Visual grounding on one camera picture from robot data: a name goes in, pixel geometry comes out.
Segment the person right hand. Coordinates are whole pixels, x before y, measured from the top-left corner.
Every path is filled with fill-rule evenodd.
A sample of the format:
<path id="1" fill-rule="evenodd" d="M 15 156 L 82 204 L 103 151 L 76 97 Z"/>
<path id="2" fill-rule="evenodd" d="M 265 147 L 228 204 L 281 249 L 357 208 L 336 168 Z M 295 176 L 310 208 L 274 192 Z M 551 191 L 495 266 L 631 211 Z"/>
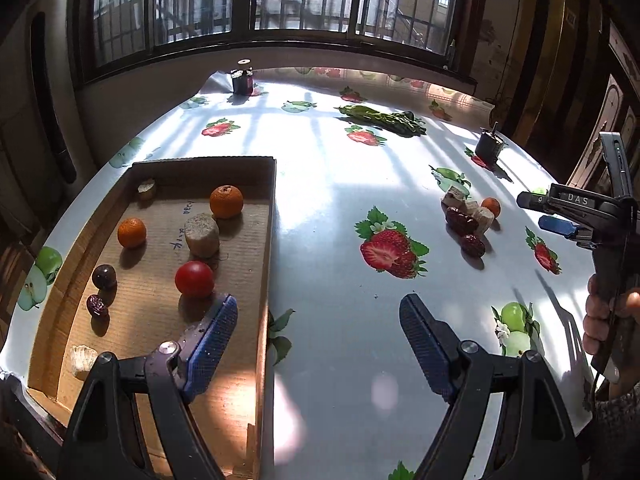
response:
<path id="1" fill-rule="evenodd" d="M 600 297 L 600 287 L 597 274 L 592 274 L 588 281 L 588 297 L 586 300 L 586 315 L 582 320 L 584 336 L 582 346 L 590 356 L 595 356 L 601 344 L 608 339 L 610 332 L 610 317 L 615 313 L 619 318 L 632 318 L 639 324 L 639 289 L 638 287 L 624 292 L 613 304 L 611 300 Z"/>

